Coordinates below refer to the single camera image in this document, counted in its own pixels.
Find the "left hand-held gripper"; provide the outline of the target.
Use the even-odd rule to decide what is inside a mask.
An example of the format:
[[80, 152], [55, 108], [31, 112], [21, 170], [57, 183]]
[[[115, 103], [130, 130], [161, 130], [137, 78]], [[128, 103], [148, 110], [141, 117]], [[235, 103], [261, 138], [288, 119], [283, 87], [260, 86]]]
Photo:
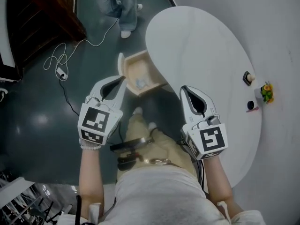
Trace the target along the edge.
[[78, 133], [80, 146], [104, 146], [120, 122], [127, 80], [114, 75], [98, 81], [82, 104]]

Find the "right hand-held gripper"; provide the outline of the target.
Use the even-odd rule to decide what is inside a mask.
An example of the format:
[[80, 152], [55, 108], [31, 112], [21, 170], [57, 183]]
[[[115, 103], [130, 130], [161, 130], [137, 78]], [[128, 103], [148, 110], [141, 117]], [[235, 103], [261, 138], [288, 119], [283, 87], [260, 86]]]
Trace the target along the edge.
[[225, 124], [220, 122], [212, 99], [201, 90], [184, 85], [180, 101], [186, 122], [182, 132], [190, 156], [204, 160], [227, 149]]

